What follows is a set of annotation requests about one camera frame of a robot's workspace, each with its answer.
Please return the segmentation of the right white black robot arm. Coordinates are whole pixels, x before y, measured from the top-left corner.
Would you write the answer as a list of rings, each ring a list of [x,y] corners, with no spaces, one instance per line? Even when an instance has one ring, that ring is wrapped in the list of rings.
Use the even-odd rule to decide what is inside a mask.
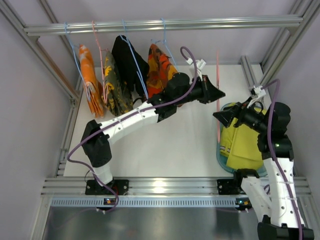
[[[234,182],[255,211],[258,238],[313,240],[314,231],[304,223],[295,192],[293,146],[286,134],[291,109],[284,103],[273,102],[263,114],[249,102],[237,102],[213,116],[225,127],[236,119],[234,127],[245,125],[258,133],[257,146],[267,171],[270,193],[262,187],[256,170],[242,168],[233,174]]]

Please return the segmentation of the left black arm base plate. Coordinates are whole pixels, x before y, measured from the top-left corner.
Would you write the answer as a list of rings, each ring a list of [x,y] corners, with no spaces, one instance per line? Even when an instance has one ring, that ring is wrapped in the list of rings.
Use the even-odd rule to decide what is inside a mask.
[[[129,180],[128,179],[113,179],[111,182],[106,184],[112,189],[117,195],[123,196],[128,193]],[[88,180],[86,182],[85,195],[87,196],[111,196],[113,193],[100,185],[97,180]]]

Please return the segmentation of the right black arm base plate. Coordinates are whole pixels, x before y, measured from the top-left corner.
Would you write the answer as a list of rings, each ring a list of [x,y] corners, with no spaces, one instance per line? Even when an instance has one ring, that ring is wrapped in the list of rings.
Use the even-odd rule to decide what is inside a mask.
[[[216,182],[219,195],[241,195],[244,193],[238,180],[227,178],[218,179]]]

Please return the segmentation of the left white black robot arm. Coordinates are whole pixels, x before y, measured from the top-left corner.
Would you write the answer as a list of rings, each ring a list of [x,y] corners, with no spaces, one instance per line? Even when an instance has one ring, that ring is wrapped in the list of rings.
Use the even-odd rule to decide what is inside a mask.
[[[141,106],[109,121],[89,121],[82,135],[82,149],[90,161],[96,183],[103,186],[113,181],[109,162],[112,159],[111,146],[115,142],[144,126],[171,117],[180,105],[193,101],[209,104],[225,95],[207,75],[190,79],[185,73],[176,73],[161,92]]]

